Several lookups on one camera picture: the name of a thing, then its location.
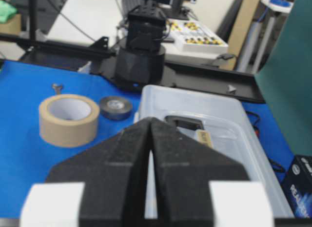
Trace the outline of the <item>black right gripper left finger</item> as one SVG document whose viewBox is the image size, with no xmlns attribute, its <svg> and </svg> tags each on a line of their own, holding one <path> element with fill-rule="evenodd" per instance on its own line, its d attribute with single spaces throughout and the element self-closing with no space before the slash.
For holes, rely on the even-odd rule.
<svg viewBox="0 0 312 227">
<path fill-rule="evenodd" d="M 84 182 L 80 227 L 137 227 L 144 217 L 149 134 L 147 118 L 54 165 L 46 183 Z"/>
</svg>

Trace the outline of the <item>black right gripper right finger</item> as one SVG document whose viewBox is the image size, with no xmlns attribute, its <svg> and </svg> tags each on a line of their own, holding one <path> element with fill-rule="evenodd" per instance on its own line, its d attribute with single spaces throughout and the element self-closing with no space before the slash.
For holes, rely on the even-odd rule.
<svg viewBox="0 0 312 227">
<path fill-rule="evenodd" d="M 249 181 L 244 166 L 151 118 L 158 218 L 166 227 L 212 227 L 210 181 Z"/>
</svg>

